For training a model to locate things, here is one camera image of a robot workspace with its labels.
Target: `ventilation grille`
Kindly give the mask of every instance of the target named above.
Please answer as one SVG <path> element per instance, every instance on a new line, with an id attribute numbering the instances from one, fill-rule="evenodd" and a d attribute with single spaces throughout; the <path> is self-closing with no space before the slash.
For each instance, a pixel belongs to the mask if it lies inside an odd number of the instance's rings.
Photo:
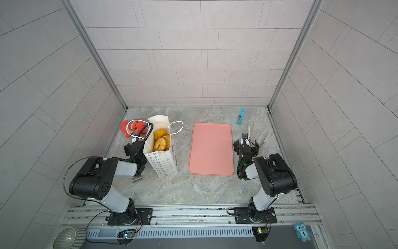
<path id="1" fill-rule="evenodd" d="M 168 227 L 143 228 L 136 239 L 193 238 L 193 237 L 252 237 L 252 229 L 245 227 Z"/>

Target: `marble floor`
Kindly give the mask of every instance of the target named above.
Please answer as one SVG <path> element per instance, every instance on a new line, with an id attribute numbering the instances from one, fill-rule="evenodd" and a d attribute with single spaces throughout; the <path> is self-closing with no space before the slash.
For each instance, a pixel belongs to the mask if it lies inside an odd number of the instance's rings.
<path id="1" fill-rule="evenodd" d="M 240 107 L 167 107 L 129 108 L 124 120 L 148 120 L 157 114 L 169 116 L 170 122 L 181 120 L 183 130 L 175 135 L 178 157 L 178 174 L 157 176 L 148 163 L 142 173 L 142 180 L 132 183 L 131 177 L 116 176 L 113 187 L 122 195 L 130 197 L 137 205 L 141 204 L 244 204 L 256 195 L 261 188 L 260 180 L 239 180 L 236 175 L 238 156 L 234 153 L 235 172 L 232 176 L 193 175 L 188 172 L 189 153 L 193 125 L 202 123 L 224 123 L 232 128 L 232 140 L 236 141 L 250 125 L 252 141 L 260 145 L 259 155 L 268 156 L 280 153 L 280 148 L 264 107 L 246 107 L 242 125 L 237 125 Z M 131 142 L 119 129 L 108 156 L 128 158 L 123 150 Z M 290 192 L 280 203 L 297 203 L 296 194 Z"/>

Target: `owl figure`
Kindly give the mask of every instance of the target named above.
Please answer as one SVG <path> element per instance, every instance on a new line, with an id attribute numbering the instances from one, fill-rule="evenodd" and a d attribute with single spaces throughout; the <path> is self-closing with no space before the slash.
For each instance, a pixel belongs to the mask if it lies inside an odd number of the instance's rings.
<path id="1" fill-rule="evenodd" d="M 294 224 L 293 227 L 296 230 L 297 237 L 301 239 L 301 242 L 307 242 L 311 240 L 310 238 L 311 234 L 307 230 L 303 222 Z"/>

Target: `bagel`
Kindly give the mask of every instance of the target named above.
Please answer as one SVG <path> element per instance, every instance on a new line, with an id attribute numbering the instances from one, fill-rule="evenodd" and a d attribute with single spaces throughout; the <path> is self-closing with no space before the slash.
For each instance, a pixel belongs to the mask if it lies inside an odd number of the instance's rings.
<path id="1" fill-rule="evenodd" d="M 155 133 L 153 134 L 153 138 L 155 139 L 155 141 L 157 141 L 160 137 L 163 137 L 164 135 L 167 135 L 167 131 L 165 129 L 159 129 L 155 131 Z"/>
<path id="2" fill-rule="evenodd" d="M 170 135 L 164 135 L 162 138 L 166 141 L 166 147 L 164 148 L 165 151 L 170 149 Z"/>
<path id="3" fill-rule="evenodd" d="M 153 151 L 164 151 L 165 147 L 166 147 L 166 140 L 161 137 L 158 140 L 156 140 L 156 143 L 153 146 Z"/>

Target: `spray bottle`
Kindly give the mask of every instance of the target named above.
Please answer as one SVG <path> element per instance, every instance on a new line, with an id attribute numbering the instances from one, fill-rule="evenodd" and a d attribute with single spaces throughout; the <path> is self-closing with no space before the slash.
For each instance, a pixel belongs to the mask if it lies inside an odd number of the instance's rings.
<path id="1" fill-rule="evenodd" d="M 238 117 L 238 122 L 237 122 L 238 125 L 242 124 L 244 115 L 245 115 L 245 107 L 242 107 L 242 109 L 240 110 L 240 113 L 239 113 L 239 117 Z"/>

